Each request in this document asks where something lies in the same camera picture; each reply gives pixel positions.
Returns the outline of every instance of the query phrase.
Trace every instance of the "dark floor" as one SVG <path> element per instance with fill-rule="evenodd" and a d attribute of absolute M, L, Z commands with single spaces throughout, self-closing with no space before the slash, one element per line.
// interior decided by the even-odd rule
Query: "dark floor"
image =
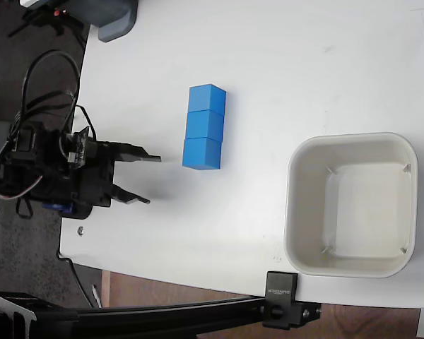
<path fill-rule="evenodd" d="M 19 110 L 22 80 L 31 61 L 49 49 L 68 52 L 81 65 L 83 50 L 69 30 L 57 37 L 51 27 L 29 27 L 12 38 L 7 34 L 19 26 L 25 9 L 18 1 L 0 1 L 0 119 L 12 119 Z M 69 67 L 54 59 L 41 65 L 30 82 L 30 96 L 51 90 L 72 88 Z M 45 120 L 53 129 L 62 119 Z M 64 307 L 87 304 L 73 279 L 69 265 L 56 259 L 61 218 L 33 204 L 35 216 L 23 220 L 15 213 L 15 202 L 1 202 L 0 290 L 27 292 Z M 100 286 L 101 272 L 76 266 L 90 293 L 91 284 Z"/>

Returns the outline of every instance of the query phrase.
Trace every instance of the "white bin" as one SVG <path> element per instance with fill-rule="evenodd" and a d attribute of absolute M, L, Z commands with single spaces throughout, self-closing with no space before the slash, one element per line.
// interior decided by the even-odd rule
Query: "white bin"
<path fill-rule="evenodd" d="M 410 259 L 418 161 L 395 133 L 320 136 L 289 164 L 285 252 L 301 273 L 385 278 Z"/>

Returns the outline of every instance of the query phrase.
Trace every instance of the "blue cube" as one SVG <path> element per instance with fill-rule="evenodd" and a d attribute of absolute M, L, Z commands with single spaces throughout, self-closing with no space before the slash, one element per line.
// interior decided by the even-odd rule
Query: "blue cube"
<path fill-rule="evenodd" d="M 196 170 L 220 168 L 221 143 L 210 138 L 186 139 L 182 166 Z"/>
<path fill-rule="evenodd" d="M 226 92 L 214 85 L 190 88 L 189 112 L 211 110 L 225 115 Z"/>
<path fill-rule="evenodd" d="M 224 123 L 225 117 L 211 110 L 189 112 L 185 138 L 210 138 L 221 143 Z"/>

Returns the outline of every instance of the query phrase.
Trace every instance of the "metal clamp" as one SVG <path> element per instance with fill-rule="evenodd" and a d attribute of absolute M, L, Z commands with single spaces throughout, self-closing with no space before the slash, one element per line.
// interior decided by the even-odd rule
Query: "metal clamp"
<path fill-rule="evenodd" d="M 289 330 L 320 318 L 321 304 L 295 301 L 297 279 L 296 273 L 267 273 L 264 327 Z"/>

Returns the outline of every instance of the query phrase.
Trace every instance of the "white table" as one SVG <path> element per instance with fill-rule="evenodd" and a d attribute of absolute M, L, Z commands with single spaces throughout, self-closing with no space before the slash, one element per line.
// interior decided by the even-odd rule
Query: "white table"
<path fill-rule="evenodd" d="M 189 87 L 204 83 L 228 92 L 220 170 L 181 165 Z M 61 252 L 74 262 L 264 295 L 268 270 L 295 272 L 283 248 L 294 149 L 393 131 L 418 154 L 413 258 L 386 279 L 302 275 L 297 298 L 424 307 L 424 1 L 140 0 L 128 35 L 105 44 L 91 30 L 79 103 L 100 140 L 163 162 L 116 166 L 114 182 L 149 206 L 63 220 Z"/>

